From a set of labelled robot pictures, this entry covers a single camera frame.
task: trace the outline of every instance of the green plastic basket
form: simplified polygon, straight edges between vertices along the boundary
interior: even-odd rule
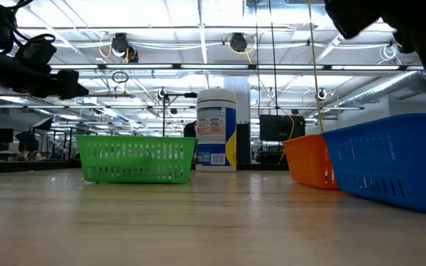
[[[186,183],[194,137],[77,136],[88,182]]]

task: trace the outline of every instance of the blue plastic basket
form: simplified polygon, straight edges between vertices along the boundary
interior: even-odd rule
[[[339,189],[426,211],[426,114],[387,117],[323,137]]]

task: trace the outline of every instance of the orange basket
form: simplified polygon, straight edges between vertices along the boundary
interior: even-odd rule
[[[284,141],[292,180],[316,188],[338,189],[325,140],[309,135]]]

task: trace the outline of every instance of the table surface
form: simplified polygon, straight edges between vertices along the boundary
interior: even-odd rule
[[[0,174],[0,265],[426,265],[426,214],[293,183],[192,173],[185,185]]]

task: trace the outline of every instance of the plastic basket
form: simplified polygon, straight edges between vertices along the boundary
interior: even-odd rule
[[[341,190],[426,211],[426,114],[397,115],[323,136]]]
[[[77,136],[84,178],[109,183],[186,183],[196,138]]]
[[[309,135],[287,140],[284,149],[294,181],[316,188],[338,188],[322,136]]]

